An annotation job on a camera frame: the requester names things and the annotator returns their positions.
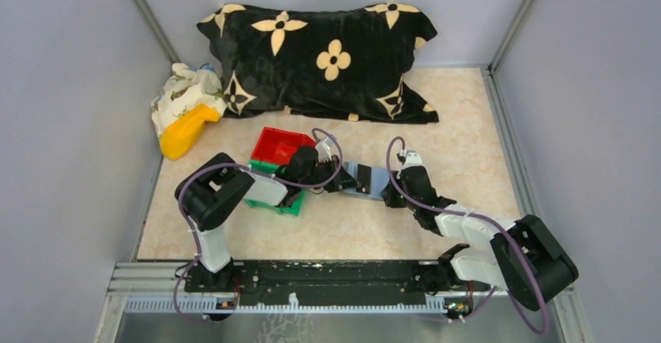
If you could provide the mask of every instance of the four-petal flower motif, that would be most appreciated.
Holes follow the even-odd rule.
[[[236,72],[232,72],[232,79],[229,81],[228,88],[223,95],[223,100],[227,103],[229,110],[241,115],[243,107],[255,99],[255,96],[243,90],[239,80],[236,79]]]
[[[388,22],[388,28],[392,30],[392,26],[397,22],[399,18],[399,12],[411,12],[418,13],[420,9],[415,6],[410,6],[406,4],[397,4],[394,2],[387,2],[385,4],[377,4],[375,6],[368,6],[365,8],[368,12],[377,12],[377,13],[386,13],[386,21]]]
[[[221,30],[221,37],[223,37],[223,27],[225,26],[225,15],[231,12],[236,12],[237,10],[246,10],[246,7],[239,4],[225,4],[214,13],[211,13],[210,16],[203,19],[202,22],[210,22],[212,19],[216,20],[218,29]]]
[[[285,42],[285,31],[299,30],[307,26],[307,24],[307,22],[298,19],[289,19],[289,14],[283,11],[275,19],[265,19],[253,23],[253,27],[263,32],[272,31],[270,35],[270,47],[273,50],[273,56],[275,56],[280,51],[282,43]]]
[[[390,116],[391,119],[394,119],[395,115],[400,114],[402,108],[404,107],[404,98],[402,97],[404,91],[401,88],[402,82],[403,76],[399,78],[399,84],[393,92],[376,99],[376,101],[379,101],[381,105],[383,105],[383,107],[386,109],[386,113]]]
[[[328,44],[328,52],[321,51],[316,57],[316,67],[326,69],[324,77],[326,80],[335,80],[340,74],[340,69],[347,69],[351,65],[351,56],[342,51],[342,42],[334,39]]]

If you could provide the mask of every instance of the red plastic bin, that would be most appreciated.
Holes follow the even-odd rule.
[[[286,165],[300,146],[315,145],[315,141],[306,134],[264,127],[250,159],[274,165]]]

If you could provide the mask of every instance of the beige table surface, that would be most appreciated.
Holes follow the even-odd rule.
[[[264,126],[299,133],[320,127],[338,138],[346,161],[382,168],[388,143],[403,136],[407,148],[421,155],[439,194],[487,214],[519,217],[479,69],[413,69],[405,82],[438,110],[439,123],[391,125],[272,112],[207,125],[186,156],[163,161],[137,258],[193,257],[175,187],[218,152],[247,164]],[[436,259],[456,243],[421,229],[406,209],[344,193],[306,194],[298,217],[241,203],[224,225],[231,254],[245,260]]]

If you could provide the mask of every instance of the black pillow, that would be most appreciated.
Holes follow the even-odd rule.
[[[410,5],[286,12],[226,4],[197,28],[223,67],[225,116],[285,110],[349,121],[438,122],[431,105],[402,81],[413,50],[437,34]]]

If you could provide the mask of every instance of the metal frame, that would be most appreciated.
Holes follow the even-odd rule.
[[[145,22],[154,35],[155,41],[159,44],[170,62],[178,62],[179,57],[174,47],[171,45],[165,32],[158,24],[158,21],[151,12],[146,0],[133,0],[133,2],[145,19]],[[514,194],[522,213],[536,212],[536,202],[530,188],[525,165],[521,158],[518,142],[513,131],[509,114],[507,113],[507,106],[504,102],[496,73],[518,35],[518,31],[521,29],[521,26],[529,14],[534,2],[535,0],[523,1],[505,38],[500,44],[493,61],[489,65],[477,65],[482,72],[487,97],[489,98],[492,108],[493,119],[497,127],[498,136],[507,163],[507,169],[510,173],[512,185],[514,187]],[[160,165],[156,170],[156,176],[158,176],[159,170]],[[147,209],[144,214],[145,218],[147,216],[148,207],[149,205],[147,202]],[[142,233],[140,233],[138,238],[134,255],[139,247],[140,238],[142,236],[141,234]],[[97,325],[97,333],[95,334],[94,341],[98,343],[111,343],[115,341],[123,311],[132,295],[159,297],[171,296],[176,283],[174,271],[184,263],[185,262],[183,261],[118,263],[112,275],[110,285],[108,286],[108,293],[99,319],[99,324]],[[233,298],[233,294],[227,292],[189,294],[183,290],[183,286],[182,283],[179,289],[179,294],[182,298],[187,298],[192,295],[195,295],[198,298],[208,296],[229,299]],[[506,293],[504,292],[496,293],[496,297],[504,297],[505,295]],[[465,296],[465,293],[441,292],[439,293],[439,296],[462,297]],[[557,311],[559,328],[562,330],[561,333],[564,336],[565,341],[582,341],[587,343],[593,341],[589,325],[573,285],[561,292],[553,300],[553,304]]]

